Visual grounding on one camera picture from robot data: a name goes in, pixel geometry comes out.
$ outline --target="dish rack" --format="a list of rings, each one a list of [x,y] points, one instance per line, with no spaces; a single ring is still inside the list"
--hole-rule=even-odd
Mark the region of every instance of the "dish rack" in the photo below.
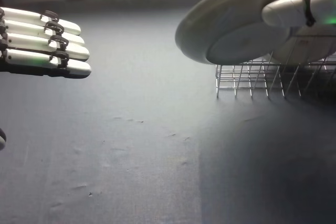
[[[273,93],[306,97],[336,98],[336,54],[325,59],[300,65],[272,63],[272,55],[236,66],[216,65],[217,98],[223,91],[234,96],[240,91],[249,92],[253,98],[256,92],[263,92],[268,98]]]

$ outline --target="gray wall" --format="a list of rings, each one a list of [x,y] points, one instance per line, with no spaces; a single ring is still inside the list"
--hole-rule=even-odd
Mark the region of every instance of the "gray wall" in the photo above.
[[[0,223],[333,223],[333,107],[215,97],[176,26],[197,0],[59,3],[84,80],[0,73]]]

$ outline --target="metal wire rack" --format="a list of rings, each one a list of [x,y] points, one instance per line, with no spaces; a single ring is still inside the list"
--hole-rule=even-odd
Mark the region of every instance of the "metal wire rack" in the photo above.
[[[220,90],[233,91],[235,96],[245,90],[252,98],[255,92],[270,97],[278,91],[286,98],[289,93],[303,97],[336,91],[336,54],[302,65],[282,65],[271,60],[270,55],[269,60],[258,58],[236,66],[216,65],[217,97]]]

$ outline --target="white plate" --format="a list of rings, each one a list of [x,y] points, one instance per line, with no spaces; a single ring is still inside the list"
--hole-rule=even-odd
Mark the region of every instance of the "white plate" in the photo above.
[[[297,31],[296,36],[273,50],[272,62],[297,65],[317,61],[336,52],[335,26],[305,26]]]
[[[261,10],[273,1],[202,0],[177,28],[176,44],[186,56],[201,63],[233,65],[258,58],[290,35],[290,29],[262,24]],[[241,35],[245,37],[231,45],[232,36]]]

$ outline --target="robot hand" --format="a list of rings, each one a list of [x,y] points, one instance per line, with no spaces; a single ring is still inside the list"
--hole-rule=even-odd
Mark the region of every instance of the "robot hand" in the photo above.
[[[0,19],[0,72],[66,78],[91,74],[78,25],[50,11],[5,7],[0,8]]]

